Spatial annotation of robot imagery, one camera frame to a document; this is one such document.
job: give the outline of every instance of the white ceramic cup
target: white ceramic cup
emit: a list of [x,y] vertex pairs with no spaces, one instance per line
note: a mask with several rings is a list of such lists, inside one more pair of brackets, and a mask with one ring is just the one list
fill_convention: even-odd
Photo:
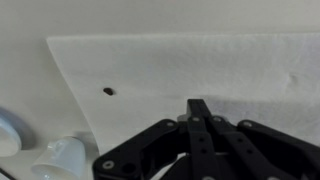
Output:
[[82,176],[85,161],[83,143],[73,137],[64,137],[48,144],[31,171],[41,180],[77,180]]

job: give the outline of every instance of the white surface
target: white surface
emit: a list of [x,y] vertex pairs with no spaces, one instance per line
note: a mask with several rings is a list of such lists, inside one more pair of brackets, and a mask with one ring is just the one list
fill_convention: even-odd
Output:
[[[320,34],[50,38],[51,52],[96,137],[109,150],[206,99],[320,143]],[[115,96],[102,89],[114,88]]]
[[[0,167],[17,179],[33,179],[30,166],[52,139],[79,135],[88,149],[94,147],[90,128],[50,55],[46,37],[317,32],[319,6],[318,0],[0,0],[0,107],[24,127],[19,128],[23,151],[1,158]],[[301,106],[291,106],[292,111]]]
[[0,114],[0,157],[17,154],[21,149],[21,139],[9,120]]

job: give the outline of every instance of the black metal bracket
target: black metal bracket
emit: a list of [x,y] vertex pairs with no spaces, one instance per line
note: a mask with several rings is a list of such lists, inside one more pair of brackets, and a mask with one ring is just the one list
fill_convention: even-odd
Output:
[[[320,148],[250,120],[230,124],[201,99],[188,100],[186,122],[162,120],[93,164],[95,180],[320,179]],[[177,160],[177,155],[186,155]]]

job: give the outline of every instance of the white paper sheet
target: white paper sheet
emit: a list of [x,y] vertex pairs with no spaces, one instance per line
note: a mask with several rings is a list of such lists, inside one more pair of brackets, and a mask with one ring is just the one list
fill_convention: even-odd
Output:
[[[320,144],[320,34],[52,37],[48,44],[104,153],[203,98]],[[103,93],[111,87],[116,95]]]

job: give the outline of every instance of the screw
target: screw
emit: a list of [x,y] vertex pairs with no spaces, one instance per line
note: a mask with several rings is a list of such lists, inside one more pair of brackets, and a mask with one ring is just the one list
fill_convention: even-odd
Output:
[[221,122],[221,118],[219,118],[219,117],[213,117],[213,120],[217,121],[217,122]]
[[172,126],[174,126],[174,124],[172,122],[168,122],[167,126],[172,127]]
[[245,125],[245,126],[247,126],[247,127],[252,127],[251,122],[248,122],[248,121],[244,122],[243,125]]
[[270,177],[268,177],[268,179],[267,180],[280,180],[279,178],[277,178],[277,177],[274,177],[274,176],[270,176]]
[[113,96],[114,95],[114,91],[111,88],[104,88],[103,92],[105,92],[106,94],[108,94],[109,96]]
[[195,121],[195,122],[199,122],[200,121],[200,119],[197,118],[197,117],[192,118],[192,120]]
[[102,164],[103,169],[112,169],[114,167],[113,161],[106,161]]
[[215,180],[215,179],[211,176],[205,176],[202,178],[202,180]]

